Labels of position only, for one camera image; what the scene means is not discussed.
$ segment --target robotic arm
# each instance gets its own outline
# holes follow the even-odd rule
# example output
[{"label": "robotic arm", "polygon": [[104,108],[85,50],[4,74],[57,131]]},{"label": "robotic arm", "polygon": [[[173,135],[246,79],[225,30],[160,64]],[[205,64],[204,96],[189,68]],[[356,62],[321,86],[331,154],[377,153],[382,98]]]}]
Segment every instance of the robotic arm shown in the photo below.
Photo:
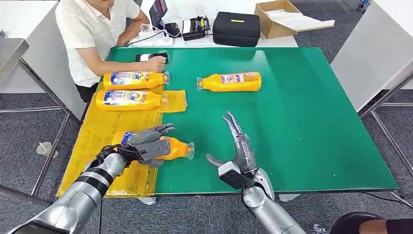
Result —
[{"label": "robotic arm", "polygon": [[170,153],[169,142],[159,137],[175,129],[172,124],[144,130],[124,145],[105,146],[68,190],[50,207],[15,227],[10,234],[79,234],[113,180],[132,161],[159,166],[155,157]]},{"label": "robotic arm", "polygon": [[207,154],[206,159],[218,168],[220,180],[234,189],[242,189],[242,201],[268,234],[306,234],[298,223],[275,202],[274,190],[267,173],[255,164],[248,136],[236,118],[223,116],[234,138],[235,158],[222,162]]},{"label": "robotic arm", "polygon": [[[229,162],[206,155],[218,168],[219,178],[234,189],[242,189],[242,201],[259,220],[268,234],[306,234],[297,222],[275,202],[274,190],[267,173],[255,163],[251,143],[236,118],[227,112],[223,117],[234,138],[235,158]],[[175,129],[172,124],[161,125],[136,134],[124,145],[103,147],[79,178],[50,207],[15,227],[9,234],[79,234],[113,180],[132,161],[150,166],[162,165],[155,159],[168,155],[168,140],[160,136]]]}]

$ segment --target orange bottle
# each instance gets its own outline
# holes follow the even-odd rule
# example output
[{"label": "orange bottle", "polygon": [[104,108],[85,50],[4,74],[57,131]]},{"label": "orange bottle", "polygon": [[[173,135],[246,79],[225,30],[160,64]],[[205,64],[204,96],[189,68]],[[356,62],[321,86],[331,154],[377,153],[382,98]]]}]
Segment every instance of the orange bottle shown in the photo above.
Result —
[{"label": "orange bottle", "polygon": [[103,76],[105,89],[112,90],[152,89],[169,81],[169,72],[113,72]]},{"label": "orange bottle", "polygon": [[258,91],[261,88],[261,75],[258,72],[234,74],[214,74],[207,78],[197,78],[197,89],[214,92]]},{"label": "orange bottle", "polygon": [[[136,132],[116,132],[112,139],[112,145],[126,144],[128,141],[136,135]],[[187,157],[193,159],[195,154],[195,143],[183,143],[178,139],[168,136],[161,136],[160,140],[169,140],[170,154],[157,157],[156,159],[173,160],[179,157]]]},{"label": "orange bottle", "polygon": [[147,111],[167,103],[167,94],[151,91],[101,90],[96,94],[96,105],[103,111]]},{"label": "orange bottle", "polygon": [[173,160],[179,157],[187,157],[188,159],[192,160],[195,154],[195,143],[183,143],[180,142],[178,139],[168,136],[161,136],[161,140],[169,139],[170,145],[170,154],[157,157],[156,159],[163,159],[163,160]]}]

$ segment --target yellow foam pad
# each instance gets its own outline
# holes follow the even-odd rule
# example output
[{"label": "yellow foam pad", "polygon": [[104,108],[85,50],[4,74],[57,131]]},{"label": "yellow foam pad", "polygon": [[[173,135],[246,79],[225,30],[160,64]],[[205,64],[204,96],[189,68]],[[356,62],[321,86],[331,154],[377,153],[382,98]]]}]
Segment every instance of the yellow foam pad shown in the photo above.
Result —
[{"label": "yellow foam pad", "polygon": [[[99,84],[97,91],[102,90]],[[158,94],[167,93],[169,103],[150,111],[101,111],[94,95],[73,147],[72,156],[66,168],[57,196],[63,193],[84,171],[85,166],[95,159],[103,146],[110,145],[118,131],[142,131],[162,124],[162,112],[181,112],[187,107],[185,91],[163,91],[162,86],[150,89]],[[121,176],[115,178],[105,197],[143,197],[153,195],[157,168],[141,165],[134,161]]]}]

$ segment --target black case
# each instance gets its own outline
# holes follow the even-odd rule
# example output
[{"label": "black case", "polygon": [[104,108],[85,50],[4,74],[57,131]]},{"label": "black case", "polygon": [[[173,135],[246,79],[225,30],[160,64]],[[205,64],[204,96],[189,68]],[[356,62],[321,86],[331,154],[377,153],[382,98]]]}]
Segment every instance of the black case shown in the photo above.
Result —
[{"label": "black case", "polygon": [[260,18],[256,15],[219,12],[212,33],[216,44],[254,47],[260,30]]}]

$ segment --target green table mat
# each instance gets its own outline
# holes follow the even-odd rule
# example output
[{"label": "green table mat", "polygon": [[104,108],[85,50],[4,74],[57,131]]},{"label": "green table mat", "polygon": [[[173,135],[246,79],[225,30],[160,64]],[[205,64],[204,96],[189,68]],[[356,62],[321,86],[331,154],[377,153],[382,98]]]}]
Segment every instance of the green table mat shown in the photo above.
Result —
[{"label": "green table mat", "polygon": [[[195,157],[166,161],[155,193],[235,191],[205,159],[234,157],[226,110],[250,137],[276,192],[398,188],[319,48],[113,48],[108,60],[131,62],[159,50],[169,55],[165,89],[186,90],[188,101],[187,111],[164,114],[163,123],[177,128],[168,136],[195,142]],[[196,90],[197,77],[238,72],[260,72],[261,90]]]}]

